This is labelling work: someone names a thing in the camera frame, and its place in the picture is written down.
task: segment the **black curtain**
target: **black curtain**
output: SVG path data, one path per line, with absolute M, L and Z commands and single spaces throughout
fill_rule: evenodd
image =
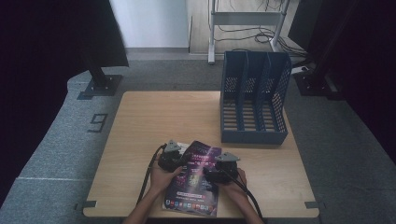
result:
M 0 3 L 0 203 L 87 70 L 81 50 L 101 67 L 128 66 L 108 1 Z

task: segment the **magazine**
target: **magazine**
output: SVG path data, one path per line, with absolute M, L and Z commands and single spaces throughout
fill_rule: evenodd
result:
M 215 157 L 221 155 L 221 148 L 194 141 L 186 152 L 192 153 L 191 159 L 166 190 L 163 207 L 170 211 L 216 217 L 219 187 L 206 181 L 203 169 L 215 166 Z

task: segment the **black device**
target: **black device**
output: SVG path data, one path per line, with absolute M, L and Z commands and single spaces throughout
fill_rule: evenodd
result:
M 225 184 L 238 177 L 238 166 L 236 164 L 240 160 L 238 157 L 230 152 L 225 152 L 215 159 L 214 168 L 204 167 L 204 175 L 207 181 Z
M 163 170 L 171 173 L 173 173 L 177 167 L 186 165 L 192 154 L 188 151 L 180 154 L 180 150 L 181 147 L 173 140 L 170 140 L 160 156 L 158 165 Z

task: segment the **gray carpet floor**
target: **gray carpet floor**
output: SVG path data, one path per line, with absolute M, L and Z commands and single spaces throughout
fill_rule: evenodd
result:
M 208 65 L 206 60 L 132 60 L 129 68 L 104 68 L 107 75 L 122 75 L 120 86 L 114 96 L 91 100 L 78 100 L 90 74 L 71 78 L 62 109 L 1 208 L 0 223 L 120 223 L 121 218 L 84 217 L 81 205 L 88 196 L 122 94 L 219 91 L 221 71 L 222 61 Z M 396 166 L 347 102 L 303 97 L 291 77 L 285 109 L 320 216 L 270 218 L 267 223 L 396 223 Z M 92 118 L 103 115 L 106 122 L 101 130 L 101 124 Z

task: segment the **hand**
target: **hand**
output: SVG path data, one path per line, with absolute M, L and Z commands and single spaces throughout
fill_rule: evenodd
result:
M 172 178 L 180 174 L 182 167 L 178 167 L 173 173 L 169 173 L 163 170 L 158 165 L 158 159 L 160 155 L 157 155 L 155 162 L 152 164 L 150 173 L 150 189 L 157 193 L 164 191 L 172 181 Z
M 241 182 L 242 184 L 245 184 L 245 186 L 247 185 L 247 177 L 245 175 L 245 171 L 238 168 L 238 173 L 239 176 L 237 178 L 237 180 L 239 182 Z M 237 201 L 241 198 L 248 198 L 248 196 L 246 195 L 246 193 L 238 186 L 236 185 L 233 181 L 227 184 L 217 184 L 221 189 L 224 190 L 224 192 L 227 193 L 227 195 L 233 200 L 233 201 Z

